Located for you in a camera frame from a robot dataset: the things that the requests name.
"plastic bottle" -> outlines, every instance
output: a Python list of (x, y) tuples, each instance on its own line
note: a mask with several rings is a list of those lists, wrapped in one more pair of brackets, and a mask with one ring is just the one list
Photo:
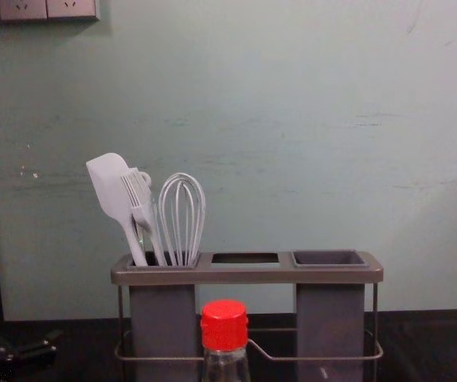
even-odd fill
[(246, 307), (241, 302), (217, 300), (204, 306), (202, 382), (250, 382), (247, 326)]

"whisk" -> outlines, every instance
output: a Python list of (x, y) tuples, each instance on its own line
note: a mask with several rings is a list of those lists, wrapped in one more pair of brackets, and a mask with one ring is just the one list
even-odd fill
[(187, 173), (170, 176), (159, 194), (158, 210), (172, 265), (193, 264), (197, 258), (205, 219), (205, 194), (200, 183)]

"wall outlet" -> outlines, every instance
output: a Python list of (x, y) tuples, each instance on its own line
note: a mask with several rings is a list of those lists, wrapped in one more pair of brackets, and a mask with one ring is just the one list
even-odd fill
[(96, 0), (46, 0), (48, 18), (99, 19)]
[(46, 19), (46, 0), (0, 0), (0, 19), (4, 21)]

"utensil holder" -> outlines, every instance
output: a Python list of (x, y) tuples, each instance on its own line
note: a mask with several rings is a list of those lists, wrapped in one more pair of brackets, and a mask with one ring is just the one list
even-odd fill
[[(271, 266), (255, 267), (262, 263)], [(121, 321), (115, 355), (123, 365), (136, 363), (136, 382), (198, 382), (202, 358), (194, 286), (293, 283), (296, 357), (274, 357), (252, 340), (250, 345), (271, 362), (295, 362), (298, 382), (362, 382), (364, 361), (373, 361), (376, 381), (377, 359), (383, 355), (377, 340), (377, 289), (382, 279), (382, 266), (359, 251), (206, 252), (192, 267), (135, 267), (126, 255), (111, 269), (111, 281), (119, 287)], [(370, 356), (363, 355), (367, 283), (373, 284)], [(133, 357), (124, 346), (123, 287), (130, 291)]]

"light blue wall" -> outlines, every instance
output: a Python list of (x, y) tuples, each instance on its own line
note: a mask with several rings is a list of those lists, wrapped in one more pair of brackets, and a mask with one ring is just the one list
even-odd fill
[(127, 245), (84, 167), (109, 151), (201, 181), (205, 250), (371, 251), (383, 309), (457, 308), (456, 0), (103, 5), (0, 27), (6, 318), (115, 315)]

